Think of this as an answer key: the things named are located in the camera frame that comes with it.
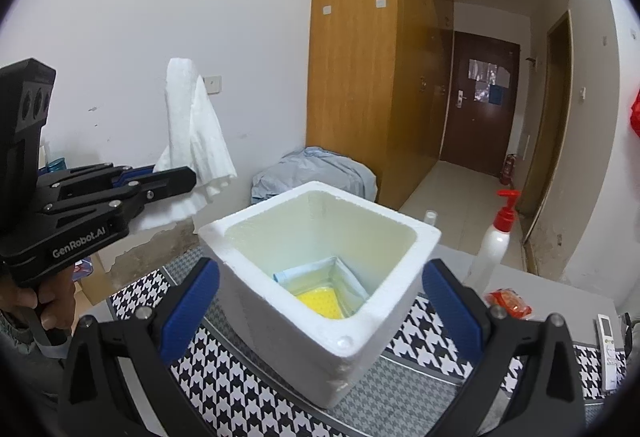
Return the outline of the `person's left hand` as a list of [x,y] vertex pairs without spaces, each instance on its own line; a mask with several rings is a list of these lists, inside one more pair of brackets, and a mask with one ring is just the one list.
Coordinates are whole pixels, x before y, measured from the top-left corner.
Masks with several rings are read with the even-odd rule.
[[22,309],[36,309],[38,306],[43,306],[40,322],[44,330],[72,327],[76,306],[72,267],[43,281],[37,291],[17,287],[9,275],[2,275],[2,311],[25,322]]

